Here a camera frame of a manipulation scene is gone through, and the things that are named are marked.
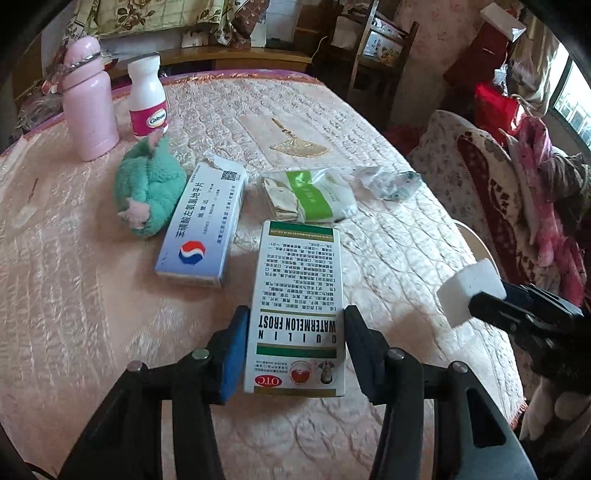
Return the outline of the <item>white foam block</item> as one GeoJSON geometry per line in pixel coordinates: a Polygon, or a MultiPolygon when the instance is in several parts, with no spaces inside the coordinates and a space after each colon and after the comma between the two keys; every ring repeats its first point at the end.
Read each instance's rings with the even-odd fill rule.
{"type": "Polygon", "coordinates": [[[439,288],[437,296],[451,328],[472,318],[469,304],[479,293],[487,293],[500,300],[507,298],[501,277],[488,258],[465,267],[439,288]]]}

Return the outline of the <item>watermelon frost medicine box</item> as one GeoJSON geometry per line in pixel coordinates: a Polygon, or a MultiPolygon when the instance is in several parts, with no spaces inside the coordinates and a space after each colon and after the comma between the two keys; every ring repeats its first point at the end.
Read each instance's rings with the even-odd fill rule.
{"type": "Polygon", "coordinates": [[[345,394],[341,241],[334,228],[264,222],[243,388],[260,395],[345,394]]]}

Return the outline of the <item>blue white medicine box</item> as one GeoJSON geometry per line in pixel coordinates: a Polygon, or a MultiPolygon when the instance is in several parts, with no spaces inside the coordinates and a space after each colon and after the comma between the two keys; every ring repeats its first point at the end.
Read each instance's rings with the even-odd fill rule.
{"type": "Polygon", "coordinates": [[[181,283],[222,285],[246,181],[245,167],[204,153],[169,222],[155,264],[157,275],[181,283]]]}

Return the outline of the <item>green white tissue pack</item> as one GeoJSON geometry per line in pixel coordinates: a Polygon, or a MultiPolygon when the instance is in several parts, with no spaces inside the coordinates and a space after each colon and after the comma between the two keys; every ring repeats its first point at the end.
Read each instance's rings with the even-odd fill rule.
{"type": "Polygon", "coordinates": [[[332,168],[269,172],[259,177],[259,190],[277,221],[329,224],[358,210],[353,189],[332,168]]]}

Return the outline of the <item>pink floral blanket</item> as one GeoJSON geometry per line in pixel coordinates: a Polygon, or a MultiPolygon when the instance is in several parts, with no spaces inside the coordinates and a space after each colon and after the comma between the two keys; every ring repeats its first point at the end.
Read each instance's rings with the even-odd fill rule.
{"type": "Polygon", "coordinates": [[[514,136],[509,133],[504,136],[520,184],[529,243],[537,249],[535,265],[556,268],[560,275],[560,295],[580,306],[587,281],[582,254],[576,241],[565,235],[542,177],[541,166],[552,154],[547,127],[539,117],[527,116],[514,136]]]}

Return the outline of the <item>cream waste bin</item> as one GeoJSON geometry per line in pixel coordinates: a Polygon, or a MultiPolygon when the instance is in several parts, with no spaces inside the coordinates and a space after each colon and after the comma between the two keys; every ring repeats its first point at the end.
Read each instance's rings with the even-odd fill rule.
{"type": "Polygon", "coordinates": [[[455,220],[454,223],[457,229],[459,230],[460,234],[466,241],[476,261],[479,262],[481,260],[488,259],[495,268],[497,275],[500,276],[500,270],[497,267],[492,253],[490,252],[484,241],[478,236],[478,234],[469,226],[467,226],[459,220],[455,220]]]}

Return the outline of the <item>dark brown jacket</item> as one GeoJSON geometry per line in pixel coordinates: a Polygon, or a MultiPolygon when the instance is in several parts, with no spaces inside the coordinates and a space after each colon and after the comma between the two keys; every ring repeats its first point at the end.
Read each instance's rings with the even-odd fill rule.
{"type": "Polygon", "coordinates": [[[590,159],[552,152],[538,167],[548,200],[564,222],[579,225],[590,211],[590,159]]]}

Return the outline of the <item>floral covered sofa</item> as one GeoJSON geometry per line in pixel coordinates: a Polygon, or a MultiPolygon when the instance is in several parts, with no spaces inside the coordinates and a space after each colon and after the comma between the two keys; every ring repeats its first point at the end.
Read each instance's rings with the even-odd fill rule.
{"type": "Polygon", "coordinates": [[[514,164],[488,132],[455,113],[437,110],[408,160],[451,217],[482,239],[503,279],[533,283],[583,304],[584,284],[572,277],[573,265],[565,270],[538,263],[514,164]]]}

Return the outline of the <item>crumpled clear plastic wrapper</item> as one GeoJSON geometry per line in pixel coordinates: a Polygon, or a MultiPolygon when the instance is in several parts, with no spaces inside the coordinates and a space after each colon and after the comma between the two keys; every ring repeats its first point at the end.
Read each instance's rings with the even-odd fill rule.
{"type": "Polygon", "coordinates": [[[355,176],[376,198],[394,202],[409,200],[423,183],[418,172],[397,172],[384,166],[359,169],[355,176]]]}

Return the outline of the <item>green plush toy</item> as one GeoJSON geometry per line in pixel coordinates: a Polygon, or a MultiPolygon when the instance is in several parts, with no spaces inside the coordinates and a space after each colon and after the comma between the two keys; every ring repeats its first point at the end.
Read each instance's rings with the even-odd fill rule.
{"type": "Polygon", "coordinates": [[[128,150],[114,176],[117,216],[143,239],[155,236],[172,218],[187,174],[172,155],[169,138],[157,129],[128,150]]]}

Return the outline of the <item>red bag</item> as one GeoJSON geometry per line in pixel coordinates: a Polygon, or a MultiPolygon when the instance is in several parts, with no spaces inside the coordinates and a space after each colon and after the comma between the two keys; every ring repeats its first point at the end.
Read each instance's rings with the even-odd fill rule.
{"type": "Polygon", "coordinates": [[[475,125],[500,145],[507,145],[506,135],[514,136],[526,115],[518,100],[503,95],[494,86],[487,83],[475,86],[475,125]]]}

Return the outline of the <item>window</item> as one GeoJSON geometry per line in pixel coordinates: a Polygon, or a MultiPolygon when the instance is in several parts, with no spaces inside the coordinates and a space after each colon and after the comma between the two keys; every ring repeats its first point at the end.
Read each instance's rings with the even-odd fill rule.
{"type": "Polygon", "coordinates": [[[552,111],[587,150],[590,149],[590,85],[568,58],[552,100],[552,111]]]}

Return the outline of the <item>white pill bottle pink label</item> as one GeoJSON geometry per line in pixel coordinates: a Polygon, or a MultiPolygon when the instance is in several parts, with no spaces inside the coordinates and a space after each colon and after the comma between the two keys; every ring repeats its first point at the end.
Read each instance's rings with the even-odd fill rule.
{"type": "Polygon", "coordinates": [[[127,65],[131,88],[127,101],[131,129],[137,139],[155,130],[168,128],[168,107],[163,85],[158,77],[160,56],[144,55],[127,65]]]}

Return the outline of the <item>dark wooden chair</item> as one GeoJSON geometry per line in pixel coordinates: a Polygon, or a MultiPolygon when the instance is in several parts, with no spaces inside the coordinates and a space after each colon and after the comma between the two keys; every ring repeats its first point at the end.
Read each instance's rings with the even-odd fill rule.
{"type": "Polygon", "coordinates": [[[311,72],[385,131],[419,30],[417,21],[403,29],[381,11],[379,1],[348,1],[332,11],[311,57],[311,72]]]}

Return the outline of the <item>wooden tv cabinet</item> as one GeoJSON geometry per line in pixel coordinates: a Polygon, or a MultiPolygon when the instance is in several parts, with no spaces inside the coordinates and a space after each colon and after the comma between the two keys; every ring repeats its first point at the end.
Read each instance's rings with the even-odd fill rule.
{"type": "Polygon", "coordinates": [[[159,52],[157,72],[166,75],[211,70],[280,69],[304,72],[311,57],[289,50],[256,48],[235,49],[201,46],[168,49],[159,52]]]}

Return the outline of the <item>pink water bottle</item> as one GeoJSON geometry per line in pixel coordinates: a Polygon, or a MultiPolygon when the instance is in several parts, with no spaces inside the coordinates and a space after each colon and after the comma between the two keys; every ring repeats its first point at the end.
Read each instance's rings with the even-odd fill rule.
{"type": "Polygon", "coordinates": [[[80,158],[92,161],[119,141],[111,81],[98,40],[86,36],[75,41],[66,51],[64,68],[59,86],[68,132],[80,158]]]}

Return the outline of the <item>floral cloth covered television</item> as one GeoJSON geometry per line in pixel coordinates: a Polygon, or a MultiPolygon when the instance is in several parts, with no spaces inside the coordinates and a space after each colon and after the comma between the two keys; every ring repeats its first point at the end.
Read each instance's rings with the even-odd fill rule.
{"type": "Polygon", "coordinates": [[[223,46],[249,47],[252,31],[269,5],[266,0],[78,1],[64,39],[73,42],[87,35],[107,38],[196,28],[223,46]]]}

